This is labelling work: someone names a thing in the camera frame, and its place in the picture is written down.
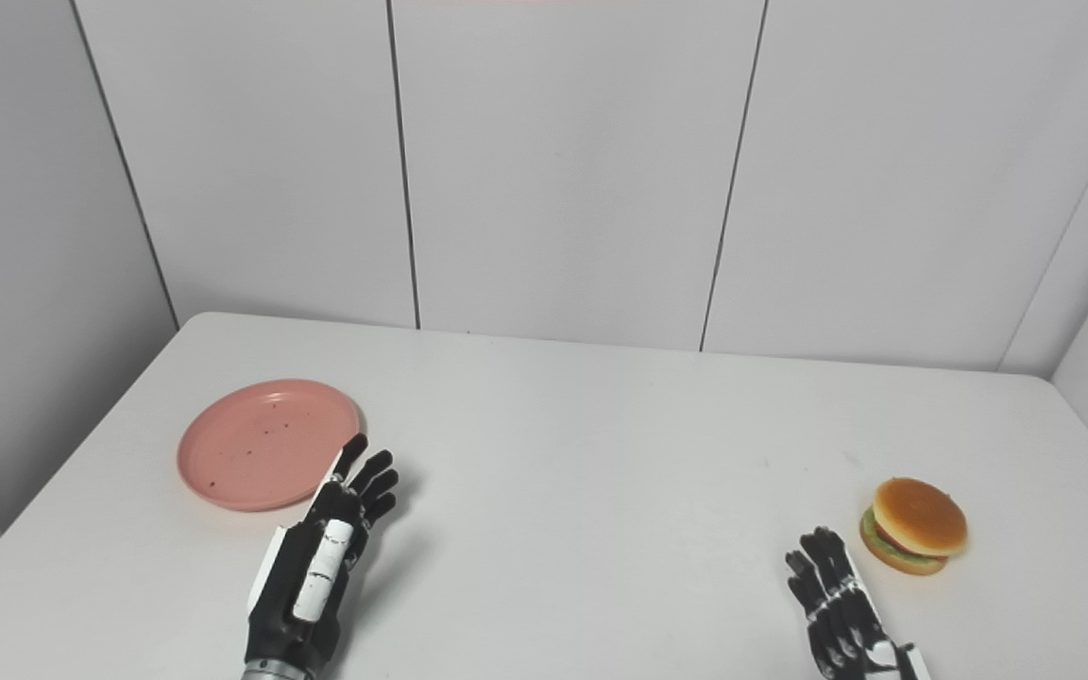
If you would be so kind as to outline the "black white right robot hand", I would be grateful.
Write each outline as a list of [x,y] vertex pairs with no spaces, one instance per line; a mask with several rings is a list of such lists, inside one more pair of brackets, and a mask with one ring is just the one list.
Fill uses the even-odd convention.
[[820,526],[786,552],[787,585],[805,616],[811,657],[824,679],[929,679],[915,644],[897,644],[860,580],[845,542]]

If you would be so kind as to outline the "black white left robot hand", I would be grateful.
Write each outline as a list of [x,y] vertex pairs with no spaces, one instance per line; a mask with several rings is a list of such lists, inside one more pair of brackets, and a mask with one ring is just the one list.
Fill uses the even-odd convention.
[[302,521],[280,528],[247,611],[245,679],[318,679],[342,634],[341,603],[399,482],[390,450],[363,459],[360,432],[338,452]]

